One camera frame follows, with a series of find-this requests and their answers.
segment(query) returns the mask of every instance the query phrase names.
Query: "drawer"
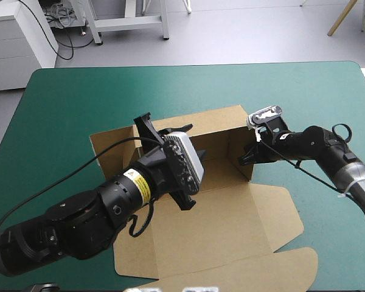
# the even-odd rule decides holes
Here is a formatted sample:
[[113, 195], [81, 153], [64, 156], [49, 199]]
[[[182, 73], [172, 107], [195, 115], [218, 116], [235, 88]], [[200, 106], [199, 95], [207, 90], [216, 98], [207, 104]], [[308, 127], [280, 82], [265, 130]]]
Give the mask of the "drawer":
[[0, 59], [33, 55], [34, 53], [25, 38], [0, 41]]
[[25, 88], [31, 74], [39, 68], [35, 57], [0, 59], [0, 90]]
[[24, 38], [24, 34], [15, 19], [0, 21], [0, 40]]

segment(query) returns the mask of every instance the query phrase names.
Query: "cardboard box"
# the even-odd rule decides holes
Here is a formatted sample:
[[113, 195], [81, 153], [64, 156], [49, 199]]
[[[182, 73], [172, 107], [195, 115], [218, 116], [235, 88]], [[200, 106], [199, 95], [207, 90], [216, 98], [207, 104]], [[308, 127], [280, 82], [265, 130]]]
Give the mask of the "cardboard box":
[[[155, 204], [147, 230], [138, 238], [124, 229], [114, 244], [119, 275], [158, 279], [146, 287], [164, 292], [216, 286], [220, 291], [307, 291], [318, 257], [311, 248], [278, 252], [303, 232], [290, 194], [283, 187], [249, 183], [253, 167], [237, 158], [255, 139], [241, 106], [153, 121], [157, 130], [192, 123], [197, 150], [206, 149], [204, 180], [196, 205], [180, 211], [169, 195]], [[91, 136], [96, 153], [118, 139], [136, 136], [135, 126]], [[106, 178], [140, 155], [132, 141], [100, 158]], [[138, 213], [144, 221], [147, 208]]]

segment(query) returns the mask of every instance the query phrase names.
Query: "white zip tie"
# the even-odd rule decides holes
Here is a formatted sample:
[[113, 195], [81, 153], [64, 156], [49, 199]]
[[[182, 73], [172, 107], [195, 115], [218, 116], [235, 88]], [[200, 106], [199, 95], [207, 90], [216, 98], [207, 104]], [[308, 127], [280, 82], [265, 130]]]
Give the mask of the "white zip tie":
[[345, 189], [345, 191], [338, 195], [338, 198], [345, 198], [346, 194], [349, 192], [349, 190], [351, 189], [352, 186], [354, 186], [354, 184], [358, 183], [359, 181], [365, 181], [365, 178], [357, 178], [355, 180], [353, 180]]

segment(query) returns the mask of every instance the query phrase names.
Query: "white cabinet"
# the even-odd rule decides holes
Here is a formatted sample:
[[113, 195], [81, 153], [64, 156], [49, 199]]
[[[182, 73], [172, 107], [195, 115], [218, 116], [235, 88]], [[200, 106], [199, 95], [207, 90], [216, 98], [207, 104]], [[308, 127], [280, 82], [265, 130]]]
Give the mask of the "white cabinet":
[[[55, 50], [58, 44], [37, 0], [23, 0], [36, 14]], [[32, 73], [54, 68], [56, 54], [39, 24], [18, 1], [0, 2], [0, 90], [25, 88]]]

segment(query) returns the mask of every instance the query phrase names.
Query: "gray floor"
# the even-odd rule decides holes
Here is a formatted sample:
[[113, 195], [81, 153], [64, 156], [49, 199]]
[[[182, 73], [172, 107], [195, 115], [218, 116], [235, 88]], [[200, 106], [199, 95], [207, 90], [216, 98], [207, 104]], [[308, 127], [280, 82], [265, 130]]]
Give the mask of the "gray floor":
[[[170, 39], [161, 28], [103, 34], [103, 46], [75, 50], [57, 67], [149, 66], [352, 60], [365, 68], [361, 1], [333, 37], [326, 33], [346, 0], [192, 0], [188, 15], [182, 0], [168, 0]], [[149, 12], [157, 11], [153, 0]], [[99, 18], [121, 16], [124, 0], [94, 0]], [[86, 43], [71, 30], [75, 45]], [[62, 32], [57, 38], [67, 42]], [[69, 49], [60, 49], [69, 55]], [[22, 90], [0, 92], [0, 142]]]

